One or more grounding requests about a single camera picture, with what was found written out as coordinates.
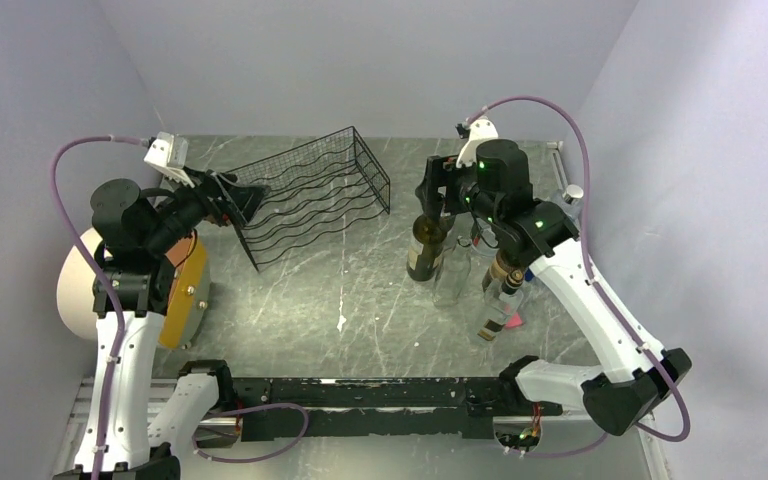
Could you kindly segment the gold-foil wine bottle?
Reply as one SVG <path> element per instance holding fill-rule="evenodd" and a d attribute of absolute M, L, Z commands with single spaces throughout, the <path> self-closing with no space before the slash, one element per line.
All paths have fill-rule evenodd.
<path fill-rule="evenodd" d="M 512 272 L 518 272 L 518 278 L 514 281 L 513 285 L 516 289 L 519 289 L 525 283 L 524 270 L 513 262 L 505 251 L 498 249 L 482 279 L 482 292 L 486 294 L 490 289 L 491 283 L 495 280 L 505 283 L 507 277 Z"/>

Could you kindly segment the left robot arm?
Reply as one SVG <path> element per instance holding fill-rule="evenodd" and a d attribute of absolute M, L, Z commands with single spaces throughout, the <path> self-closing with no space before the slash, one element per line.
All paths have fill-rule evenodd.
<path fill-rule="evenodd" d="M 91 196 L 94 247 L 75 244 L 93 274 L 97 364 L 90 414 L 69 479 L 176 479 L 179 455 L 209 413 L 233 409 L 237 388 L 227 364 L 209 360 L 185 370 L 160 412 L 149 412 L 152 361 L 173 324 L 172 297 L 186 284 L 184 264 L 169 252 L 192 240 L 199 223 L 240 228 L 269 189 L 206 173 L 194 185 L 144 189 L 114 179 Z"/>

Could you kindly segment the blue labelled water bottle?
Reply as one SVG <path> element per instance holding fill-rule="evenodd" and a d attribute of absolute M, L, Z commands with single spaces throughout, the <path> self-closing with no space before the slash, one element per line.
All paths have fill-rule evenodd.
<path fill-rule="evenodd" d="M 576 224 L 580 221 L 583 208 L 584 190 L 576 184 L 569 184 L 564 189 L 557 190 L 552 201 Z"/>

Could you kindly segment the pink small object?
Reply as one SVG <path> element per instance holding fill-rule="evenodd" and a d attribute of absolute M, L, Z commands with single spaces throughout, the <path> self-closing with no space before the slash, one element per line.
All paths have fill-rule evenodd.
<path fill-rule="evenodd" d="M 519 314 L 514 314 L 510 318 L 510 320 L 507 322 L 507 324 L 505 325 L 505 328 L 506 329 L 514 329 L 514 328 L 521 327 L 522 325 L 523 325 L 523 321 L 522 321 L 520 315 Z"/>

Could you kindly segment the clear glass bottle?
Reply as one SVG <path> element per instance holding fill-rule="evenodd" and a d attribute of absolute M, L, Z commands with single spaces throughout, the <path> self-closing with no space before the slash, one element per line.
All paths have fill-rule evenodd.
<path fill-rule="evenodd" d="M 460 299 L 471 272 L 470 254 L 471 241 L 463 236 L 444 252 L 432 288 L 435 307 L 453 306 Z"/>

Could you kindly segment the dark green wine bottle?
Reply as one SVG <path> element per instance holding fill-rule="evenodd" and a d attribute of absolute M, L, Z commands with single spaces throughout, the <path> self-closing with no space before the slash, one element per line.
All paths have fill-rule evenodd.
<path fill-rule="evenodd" d="M 412 280 L 424 282 L 434 277 L 442 261 L 447 234 L 439 222 L 427 215 L 415 219 L 406 261 L 406 271 Z"/>

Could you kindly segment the white cylindrical drum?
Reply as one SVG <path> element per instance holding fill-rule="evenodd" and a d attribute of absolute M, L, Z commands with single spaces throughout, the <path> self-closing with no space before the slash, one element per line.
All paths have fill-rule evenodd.
<path fill-rule="evenodd" d="M 211 273 L 208 252 L 198 235 L 180 240 L 167 253 L 176 266 L 167 317 L 159 336 L 165 349 L 189 347 L 209 306 Z M 76 248 L 61 268 L 57 283 L 57 308 L 64 325 L 83 340 L 97 340 L 97 315 L 92 311 L 95 274 Z"/>

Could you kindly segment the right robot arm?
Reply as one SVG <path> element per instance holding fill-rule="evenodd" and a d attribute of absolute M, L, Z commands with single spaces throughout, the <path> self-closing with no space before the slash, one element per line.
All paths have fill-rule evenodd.
<path fill-rule="evenodd" d="M 508 412 L 549 402 L 583 410 L 605 433 L 621 436 L 668 398 L 687 410 L 677 386 L 690 357 L 665 348 L 634 319 L 601 277 L 573 220 L 534 195 L 528 157 L 515 142 L 486 140 L 467 155 L 428 157 L 415 195 L 433 223 L 460 214 L 486 222 L 504 263 L 540 280 L 596 354 L 595 367 L 536 357 L 512 365 L 513 378 L 499 389 Z"/>

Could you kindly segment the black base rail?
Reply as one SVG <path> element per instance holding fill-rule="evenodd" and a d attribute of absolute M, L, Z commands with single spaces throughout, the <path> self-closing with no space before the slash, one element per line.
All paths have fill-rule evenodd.
<path fill-rule="evenodd" d="M 458 434 L 491 439 L 504 419 L 535 414 L 559 416 L 550 402 L 525 399 L 514 382 L 500 377 L 384 377 L 325 379 L 235 377 L 223 360 L 185 363 L 180 376 L 217 378 L 217 412 L 244 408 L 244 442 L 307 437 Z"/>

